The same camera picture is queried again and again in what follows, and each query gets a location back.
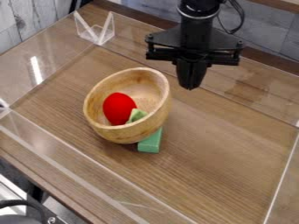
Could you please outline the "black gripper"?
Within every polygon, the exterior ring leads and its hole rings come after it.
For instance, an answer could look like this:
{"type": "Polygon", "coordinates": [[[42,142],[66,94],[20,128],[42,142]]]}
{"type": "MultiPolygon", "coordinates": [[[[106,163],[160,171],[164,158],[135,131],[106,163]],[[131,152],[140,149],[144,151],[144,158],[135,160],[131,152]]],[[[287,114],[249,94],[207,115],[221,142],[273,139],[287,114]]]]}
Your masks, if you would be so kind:
{"type": "Polygon", "coordinates": [[[195,29],[186,31],[180,24],[150,33],[144,42],[148,60],[176,63],[179,84],[186,89],[201,86],[207,69],[213,65],[237,66],[245,49],[243,42],[218,29],[210,28],[206,32],[195,29]],[[199,61],[191,65],[184,59],[199,61]]]}

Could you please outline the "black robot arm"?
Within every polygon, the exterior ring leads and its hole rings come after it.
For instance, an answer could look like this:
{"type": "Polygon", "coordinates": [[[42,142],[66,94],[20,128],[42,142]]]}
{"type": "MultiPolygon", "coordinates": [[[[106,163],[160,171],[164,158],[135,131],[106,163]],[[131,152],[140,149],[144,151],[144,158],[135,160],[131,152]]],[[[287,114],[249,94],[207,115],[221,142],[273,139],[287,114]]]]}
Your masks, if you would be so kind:
{"type": "Polygon", "coordinates": [[[172,28],[150,33],[146,58],[171,61],[176,66],[179,84],[194,90],[202,84],[207,70],[214,65],[237,66],[245,43],[231,31],[213,27],[221,14],[221,5],[231,2],[245,23],[245,11],[237,0],[180,0],[176,7],[182,22],[172,28]]]}

